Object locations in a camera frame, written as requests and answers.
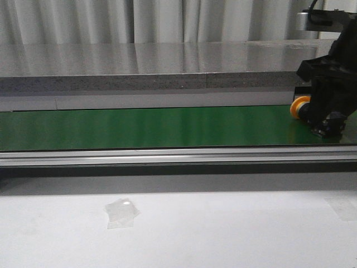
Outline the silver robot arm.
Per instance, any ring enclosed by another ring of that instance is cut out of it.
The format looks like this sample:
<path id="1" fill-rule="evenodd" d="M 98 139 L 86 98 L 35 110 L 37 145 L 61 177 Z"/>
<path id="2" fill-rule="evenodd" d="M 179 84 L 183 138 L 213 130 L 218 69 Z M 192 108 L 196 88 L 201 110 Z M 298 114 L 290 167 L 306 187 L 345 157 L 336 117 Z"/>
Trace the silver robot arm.
<path id="1" fill-rule="evenodd" d="M 321 137 L 338 136 L 356 111 L 356 13 L 305 9 L 303 30 L 338 32 L 325 56 L 304 60 L 297 75 L 310 82 L 308 94 L 296 98 L 290 114 L 306 122 Z"/>

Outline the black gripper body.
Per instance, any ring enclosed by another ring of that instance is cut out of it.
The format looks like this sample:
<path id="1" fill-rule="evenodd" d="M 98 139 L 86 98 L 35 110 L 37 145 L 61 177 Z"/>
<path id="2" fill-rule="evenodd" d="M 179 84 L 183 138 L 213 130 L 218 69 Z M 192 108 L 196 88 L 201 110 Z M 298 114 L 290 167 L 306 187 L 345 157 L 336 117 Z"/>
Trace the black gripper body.
<path id="1" fill-rule="evenodd" d="M 304 60 L 297 75 L 311 82 L 310 102 L 299 111 L 313 133 L 338 136 L 345 121 L 356 111 L 356 13 L 345 11 L 302 11 L 301 29 L 338 32 L 325 56 Z"/>

